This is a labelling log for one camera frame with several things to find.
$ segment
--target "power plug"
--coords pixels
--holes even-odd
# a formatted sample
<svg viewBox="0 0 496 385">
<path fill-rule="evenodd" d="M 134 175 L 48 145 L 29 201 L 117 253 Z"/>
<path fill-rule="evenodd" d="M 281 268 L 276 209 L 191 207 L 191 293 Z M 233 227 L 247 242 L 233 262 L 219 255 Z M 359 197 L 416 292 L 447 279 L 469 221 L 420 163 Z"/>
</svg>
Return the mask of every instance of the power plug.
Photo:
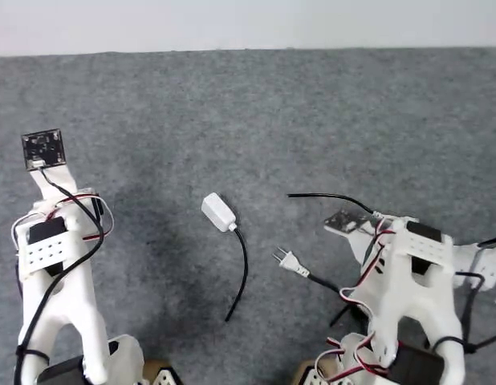
<svg viewBox="0 0 496 385">
<path fill-rule="evenodd" d="M 234 231 L 238 227 L 235 224 L 234 213 L 215 192 L 204 198 L 201 203 L 201 211 L 222 232 Z"/>
</svg>

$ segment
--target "black wire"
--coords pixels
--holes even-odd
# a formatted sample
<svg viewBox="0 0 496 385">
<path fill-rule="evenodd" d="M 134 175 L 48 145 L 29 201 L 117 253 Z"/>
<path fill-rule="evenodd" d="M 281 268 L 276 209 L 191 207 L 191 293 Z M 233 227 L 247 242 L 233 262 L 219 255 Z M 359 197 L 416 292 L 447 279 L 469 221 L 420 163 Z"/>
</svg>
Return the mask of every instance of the black wire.
<svg viewBox="0 0 496 385">
<path fill-rule="evenodd" d="M 98 251 L 102 243 L 104 242 L 104 229 L 102 228 L 102 225 L 100 222 L 95 218 L 95 216 L 89 211 L 89 209 L 82 203 L 80 202 L 71 192 L 67 191 L 65 188 L 62 188 L 58 184 L 52 182 L 50 179 L 48 179 L 47 175 L 45 174 L 44 170 L 41 168 L 39 169 L 41 174 L 44 176 L 45 180 L 47 181 L 48 184 L 51 186 L 57 188 L 62 194 L 70 198 L 77 206 L 79 206 L 85 214 L 91 219 L 93 224 L 96 226 L 98 229 L 99 233 L 99 238 L 96 244 L 93 246 L 89 252 L 87 252 L 83 257 L 78 259 L 77 261 L 73 262 L 70 266 L 68 266 L 65 270 L 61 272 L 57 277 L 54 278 L 54 281 L 48 286 L 47 291 L 43 295 L 43 298 L 41 299 L 41 302 L 38 305 L 38 308 L 36 309 L 34 316 L 32 317 L 32 320 L 30 321 L 29 327 L 26 329 L 25 336 L 23 337 L 22 343 L 18 345 L 16 348 L 16 367 L 14 369 L 14 385 L 22 385 L 22 369 L 23 369 L 23 361 L 25 360 L 25 355 L 28 354 L 28 346 L 30 339 L 32 338 L 32 334 L 34 333 L 34 329 L 36 325 L 38 324 L 39 318 L 41 317 L 41 313 L 43 312 L 45 306 L 48 303 L 48 300 L 50 299 L 50 296 L 52 292 L 54 291 L 55 287 L 63 280 L 64 277 L 66 277 L 72 270 L 77 268 L 78 266 L 82 265 L 85 261 L 87 261 L 89 258 L 93 256 L 93 254 Z"/>
<path fill-rule="evenodd" d="M 332 290 L 333 292 L 339 294 L 339 287 L 337 287 L 336 284 L 331 283 L 331 282 L 329 282 L 327 280 L 324 280 L 324 279 L 322 279 L 320 277 L 316 277 L 312 273 L 309 273 L 309 275 L 307 275 L 307 278 L 309 278 L 311 281 L 313 281 L 315 283 L 319 283 L 321 286 L 326 287 L 326 288 Z"/>
<path fill-rule="evenodd" d="M 483 284 L 486 281 L 486 278 L 478 273 L 469 273 L 465 271 L 457 271 L 455 275 L 459 275 L 462 277 L 472 277 L 478 278 L 478 284 L 474 289 L 471 290 L 470 294 L 467 296 L 466 305 L 464 306 L 464 310 L 462 311 L 462 316 L 460 317 L 460 323 L 462 324 L 462 339 L 466 342 L 469 341 L 470 331 L 471 331 L 471 315 L 473 313 L 473 304 L 474 300 Z"/>
<path fill-rule="evenodd" d="M 235 296 L 234 302 L 232 303 L 232 306 L 230 307 L 229 313 L 225 317 L 225 322 L 228 322 L 230 320 L 230 317 L 232 317 L 232 313 L 235 310 L 235 306 L 238 305 L 239 300 L 241 299 L 242 292 L 245 289 L 245 284 L 246 284 L 246 278 L 248 277 L 248 253 L 246 252 L 246 244 L 244 239 L 242 239 L 241 232 L 239 229 L 234 230 L 235 234 L 239 238 L 239 242 L 241 242 L 241 247 L 242 247 L 242 257 L 245 260 L 245 269 L 242 274 L 242 281 L 241 281 L 241 287 L 239 287 L 238 295 Z"/>
<path fill-rule="evenodd" d="M 344 199 L 345 201 L 350 201 L 352 203 L 355 203 L 356 205 L 360 206 L 362 209 L 366 210 L 368 213 L 373 214 L 375 210 L 370 209 L 368 206 L 366 206 L 364 203 L 358 201 L 355 198 L 348 197 L 346 195 L 339 195 L 339 194 L 322 194 L 322 193 L 317 193 L 317 192 L 307 192 L 307 193 L 299 193 L 299 194 L 287 194 L 288 197 L 290 198 L 310 198 L 310 197 L 318 197 L 318 198 L 337 198 L 337 199 Z"/>
<path fill-rule="evenodd" d="M 16 275 L 16 285 L 18 285 L 18 291 L 20 292 L 20 298 L 23 299 L 23 287 L 22 287 L 22 283 L 20 282 L 20 273 L 19 273 L 18 261 L 16 261 L 16 264 L 14 265 L 14 273 Z"/>
<path fill-rule="evenodd" d="M 495 245 L 496 244 L 496 238 L 488 239 L 487 241 L 483 241 L 477 244 L 478 247 L 482 249 L 486 249 L 489 246 Z"/>
<path fill-rule="evenodd" d="M 348 303 L 344 306 L 343 309 L 341 309 L 336 315 L 335 317 L 330 321 L 330 327 L 333 327 L 342 317 L 343 315 L 348 311 L 350 310 L 350 306 L 352 304 L 351 303 Z"/>
<path fill-rule="evenodd" d="M 470 332 L 471 332 L 471 315 L 473 313 L 473 304 L 474 300 L 476 298 L 476 295 L 482 288 L 483 284 L 486 281 L 486 278 L 479 274 L 479 273 L 470 273 L 470 272 L 465 272 L 465 271 L 457 271 L 455 275 L 460 275 L 462 277 L 472 277 L 472 278 L 478 278 L 478 284 L 474 287 L 474 289 L 471 290 L 470 294 L 467 296 L 466 299 L 466 304 L 464 306 L 464 310 L 462 311 L 462 316 L 460 317 L 460 323 L 462 326 L 462 338 L 459 337 L 454 337 L 452 335 L 448 335 L 445 337 L 440 338 L 437 340 L 433 346 L 432 346 L 432 351 L 435 352 L 439 345 L 441 345 L 443 342 L 446 341 L 453 341 L 453 342 L 458 342 L 464 347 L 464 352 L 466 354 L 473 354 L 478 351 L 478 349 L 481 349 L 483 347 L 486 347 L 490 345 L 491 343 L 496 342 L 496 335 L 493 337 L 490 337 L 480 343 L 471 343 L 469 341 L 470 339 Z"/>
</svg>

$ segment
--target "wall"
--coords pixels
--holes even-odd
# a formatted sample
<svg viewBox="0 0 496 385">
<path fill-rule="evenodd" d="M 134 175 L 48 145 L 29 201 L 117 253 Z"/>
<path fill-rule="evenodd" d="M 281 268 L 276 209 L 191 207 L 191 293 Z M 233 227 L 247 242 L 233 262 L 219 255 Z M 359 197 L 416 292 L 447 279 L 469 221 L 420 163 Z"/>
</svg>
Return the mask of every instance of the wall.
<svg viewBox="0 0 496 385">
<path fill-rule="evenodd" d="M 496 0 L 0 0 L 0 55 L 496 46 Z"/>
</svg>

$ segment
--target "gray carpet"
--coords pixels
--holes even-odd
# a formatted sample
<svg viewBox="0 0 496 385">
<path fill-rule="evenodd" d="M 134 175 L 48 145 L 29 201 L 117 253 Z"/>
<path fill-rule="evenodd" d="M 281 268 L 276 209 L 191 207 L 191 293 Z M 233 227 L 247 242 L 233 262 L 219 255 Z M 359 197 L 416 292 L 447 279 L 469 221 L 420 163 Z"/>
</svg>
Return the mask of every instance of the gray carpet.
<svg viewBox="0 0 496 385">
<path fill-rule="evenodd" d="M 116 215 L 93 262 L 109 335 L 136 336 L 187 384 L 285 384 L 327 335 L 356 330 L 349 317 L 329 330 L 340 301 L 270 256 L 281 245 L 352 283 L 348 243 L 322 229 L 344 204 L 285 193 L 350 194 L 458 242 L 496 236 L 496 50 L 0 59 L 0 383 L 22 320 L 9 228 L 40 197 L 19 135 L 48 128 L 63 129 L 79 185 Z M 212 191 L 235 208 L 250 254 L 229 324 L 242 254 L 201 214 Z M 496 332 L 495 295 L 478 297 L 475 342 Z M 63 330 L 55 361 L 79 352 Z M 468 356 L 467 371 L 466 383 L 496 384 L 496 344 Z"/>
</svg>

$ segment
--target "white robot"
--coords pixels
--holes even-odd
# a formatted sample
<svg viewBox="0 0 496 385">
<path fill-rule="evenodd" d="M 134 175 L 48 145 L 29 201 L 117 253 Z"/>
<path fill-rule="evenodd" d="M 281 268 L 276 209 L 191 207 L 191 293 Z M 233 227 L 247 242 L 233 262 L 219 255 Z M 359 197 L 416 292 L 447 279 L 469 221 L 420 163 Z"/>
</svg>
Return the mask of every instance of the white robot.
<svg viewBox="0 0 496 385">
<path fill-rule="evenodd" d="M 350 197 L 335 194 L 289 194 L 289 197 L 334 197 L 363 207 L 373 218 L 341 210 L 324 228 L 346 237 L 360 263 L 360 279 L 343 289 L 317 278 L 291 252 L 279 249 L 279 265 L 336 291 L 349 306 L 368 317 L 368 333 L 349 334 L 324 351 L 303 373 L 307 385 L 462 385 L 464 354 L 496 341 L 469 342 L 470 308 L 461 320 L 453 302 L 453 288 L 465 279 L 473 285 L 470 301 L 479 290 L 496 284 L 496 248 L 488 242 L 454 246 L 452 237 L 411 217 L 375 212 Z M 398 341 L 403 317 L 418 321 L 429 350 Z M 333 357 L 325 367 L 327 356 Z"/>
<path fill-rule="evenodd" d="M 43 199 L 11 228 L 23 299 L 14 385 L 150 384 L 139 343 L 129 335 L 108 340 L 96 308 L 90 258 L 113 229 L 111 211 L 95 190 L 77 188 L 60 130 L 25 135 L 22 142 L 26 169 Z M 49 367 L 55 337 L 67 324 L 79 332 L 83 356 Z M 159 367 L 153 383 L 180 380 L 171 367 Z"/>
</svg>

